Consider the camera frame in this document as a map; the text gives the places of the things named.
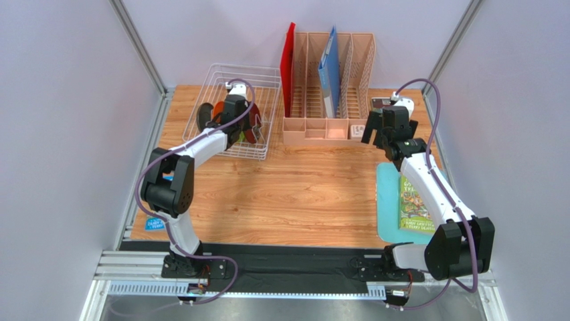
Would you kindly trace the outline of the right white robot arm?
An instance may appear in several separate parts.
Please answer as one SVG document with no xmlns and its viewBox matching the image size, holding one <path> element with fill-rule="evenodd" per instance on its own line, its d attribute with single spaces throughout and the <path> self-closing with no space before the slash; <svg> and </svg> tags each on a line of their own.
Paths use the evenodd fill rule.
<svg viewBox="0 0 570 321">
<path fill-rule="evenodd" d="M 394 269 L 427 272 L 436 280 L 477 280 L 489 270 L 495 226 L 461 202 L 437 168 L 428 143 L 414 136 L 417 126 L 406 107 L 388 106 L 369 113 L 361 139 L 385 152 L 419 193 L 436 227 L 426 245 L 386 247 L 387 262 Z"/>
</svg>

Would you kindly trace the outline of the red floral plate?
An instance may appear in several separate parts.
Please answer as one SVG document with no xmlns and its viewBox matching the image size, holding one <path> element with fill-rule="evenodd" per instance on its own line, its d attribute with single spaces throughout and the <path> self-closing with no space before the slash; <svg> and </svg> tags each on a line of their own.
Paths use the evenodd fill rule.
<svg viewBox="0 0 570 321">
<path fill-rule="evenodd" d="M 262 117 L 256 104 L 253 105 L 244 122 L 243 133 L 250 144 L 257 144 L 261 139 Z"/>
</svg>

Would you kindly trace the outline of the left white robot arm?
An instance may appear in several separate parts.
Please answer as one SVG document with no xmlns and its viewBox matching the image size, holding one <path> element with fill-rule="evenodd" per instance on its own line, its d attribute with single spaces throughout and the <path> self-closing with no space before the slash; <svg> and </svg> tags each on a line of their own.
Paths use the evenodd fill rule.
<svg viewBox="0 0 570 321">
<path fill-rule="evenodd" d="M 165 256 L 164 278 L 206 276 L 203 246 L 188 213 L 194 196 L 195 170 L 211 157 L 229 149 L 240 138 L 254 103 L 246 94 L 228 94 L 199 136 L 170 150 L 156 148 L 141 175 L 138 203 L 147 202 L 153 217 L 160 219 L 170 240 Z"/>
</svg>

